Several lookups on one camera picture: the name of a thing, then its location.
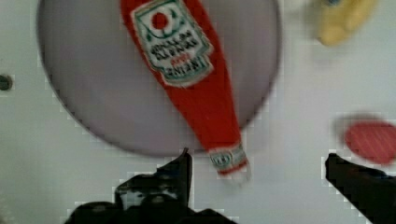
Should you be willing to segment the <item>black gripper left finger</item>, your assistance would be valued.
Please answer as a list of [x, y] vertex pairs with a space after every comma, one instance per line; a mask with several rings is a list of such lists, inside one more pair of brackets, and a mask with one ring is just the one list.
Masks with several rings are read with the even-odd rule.
[[123, 211], [168, 212], [188, 206], [191, 190], [192, 157], [185, 147], [172, 161], [153, 174], [135, 175], [115, 190], [115, 204]]

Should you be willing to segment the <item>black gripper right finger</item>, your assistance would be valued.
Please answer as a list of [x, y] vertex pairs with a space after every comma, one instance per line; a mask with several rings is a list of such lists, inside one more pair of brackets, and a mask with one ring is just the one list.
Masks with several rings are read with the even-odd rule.
[[373, 224], [395, 224], [395, 177], [330, 153], [325, 178]]

